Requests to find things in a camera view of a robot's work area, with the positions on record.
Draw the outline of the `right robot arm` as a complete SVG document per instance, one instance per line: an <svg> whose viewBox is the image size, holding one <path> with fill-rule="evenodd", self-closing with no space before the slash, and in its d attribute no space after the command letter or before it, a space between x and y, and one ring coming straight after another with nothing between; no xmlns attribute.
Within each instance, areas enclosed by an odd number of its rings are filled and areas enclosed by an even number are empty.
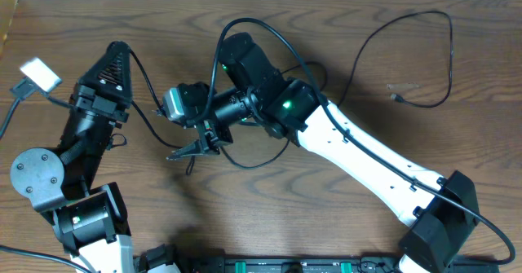
<svg viewBox="0 0 522 273"><path fill-rule="evenodd" d="M455 206L475 204L472 181L460 173L445 178L414 164L350 121L304 81L284 77L248 33L223 41L219 65L232 88L217 93L207 84L180 84L162 98L170 121L197 130L198 139L173 159L217 155L232 143L230 126L253 118L276 139L288 139L334 163L372 191L408 228L400 240L403 272L442 272L476 227Z"/></svg>

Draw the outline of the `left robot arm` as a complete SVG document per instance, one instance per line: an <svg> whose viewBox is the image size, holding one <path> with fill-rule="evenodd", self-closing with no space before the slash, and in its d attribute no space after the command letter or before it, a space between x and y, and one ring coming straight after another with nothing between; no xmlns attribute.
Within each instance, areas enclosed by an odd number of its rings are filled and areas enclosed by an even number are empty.
<svg viewBox="0 0 522 273"><path fill-rule="evenodd" d="M115 129L128 119L133 100L130 47L112 42L77 81L55 148L30 148L14 159L12 186L52 227L79 272L134 271L127 211L116 183L93 187L105 151L114 148Z"/></svg>

